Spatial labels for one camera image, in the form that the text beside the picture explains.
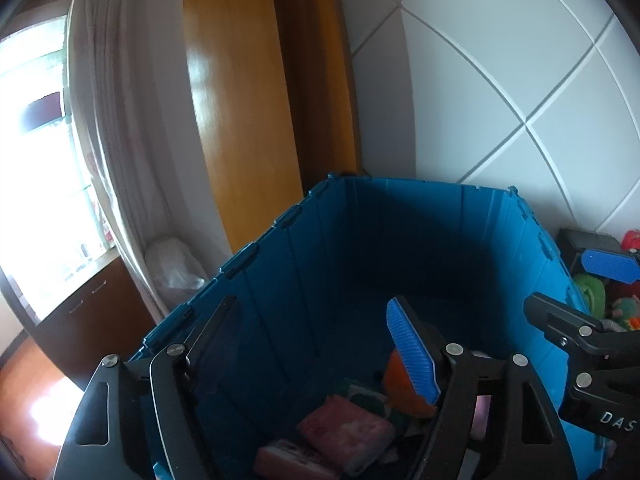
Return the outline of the green plush toy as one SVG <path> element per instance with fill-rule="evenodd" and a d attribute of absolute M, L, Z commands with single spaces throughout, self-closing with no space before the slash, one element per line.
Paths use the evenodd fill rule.
<path fill-rule="evenodd" d="M 603 282 L 595 276 L 581 273 L 574 276 L 574 283 L 582 294 L 590 315 L 598 320 L 603 320 L 606 317 L 605 287 Z"/>

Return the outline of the red plastic handbag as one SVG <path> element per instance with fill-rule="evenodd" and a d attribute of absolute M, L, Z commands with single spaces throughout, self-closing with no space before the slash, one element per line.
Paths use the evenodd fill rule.
<path fill-rule="evenodd" d="M 624 237 L 622 242 L 620 243 L 624 252 L 631 252 L 635 250 L 638 252 L 640 250 L 640 231 L 639 230 L 630 230 L 628 231 Z"/>

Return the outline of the black box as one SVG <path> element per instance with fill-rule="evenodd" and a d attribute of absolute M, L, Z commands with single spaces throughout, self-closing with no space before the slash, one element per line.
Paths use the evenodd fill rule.
<path fill-rule="evenodd" d="M 573 229 L 560 229 L 555 244 L 570 275 L 584 272 L 582 253 L 587 249 L 622 251 L 620 243 L 612 236 Z"/>

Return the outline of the wooden headboard frame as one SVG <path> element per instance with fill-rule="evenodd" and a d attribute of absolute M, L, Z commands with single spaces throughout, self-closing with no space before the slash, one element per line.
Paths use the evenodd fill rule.
<path fill-rule="evenodd" d="M 183 0 L 210 187 L 239 250 L 331 172 L 362 169 L 341 0 Z"/>

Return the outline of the dark wooden cabinet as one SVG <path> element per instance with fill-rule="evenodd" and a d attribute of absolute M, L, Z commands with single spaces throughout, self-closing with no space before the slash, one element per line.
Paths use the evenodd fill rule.
<path fill-rule="evenodd" d="M 52 363 L 85 389 L 104 356 L 129 359 L 155 322 L 125 263 L 116 258 L 30 333 Z"/>

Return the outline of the white curtain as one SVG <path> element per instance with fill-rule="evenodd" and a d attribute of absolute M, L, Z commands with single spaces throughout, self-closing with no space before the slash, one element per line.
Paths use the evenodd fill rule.
<path fill-rule="evenodd" d="M 182 0 L 73 0 L 67 73 L 82 159 L 160 321 L 231 254 L 195 120 Z"/>

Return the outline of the orange plush toy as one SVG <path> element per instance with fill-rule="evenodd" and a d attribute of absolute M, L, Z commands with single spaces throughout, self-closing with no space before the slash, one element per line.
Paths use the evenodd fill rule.
<path fill-rule="evenodd" d="M 390 354 L 383 377 L 383 385 L 390 406 L 415 418 L 431 418 L 436 408 L 414 390 L 397 349 Z"/>

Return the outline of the blue plastic storage crate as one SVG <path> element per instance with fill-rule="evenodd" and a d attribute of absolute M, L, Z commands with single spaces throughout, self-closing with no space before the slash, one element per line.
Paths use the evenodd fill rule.
<path fill-rule="evenodd" d="M 407 179 L 331 178 L 238 252 L 144 338 L 140 358 L 186 339 L 224 298 L 231 326 L 198 361 L 188 397 L 215 474 L 255 477 L 258 450 L 349 380 L 382 386 L 401 296 L 446 341 L 529 359 L 553 403 L 566 355 L 526 321 L 541 292 L 579 307 L 553 238 L 518 193 Z"/>

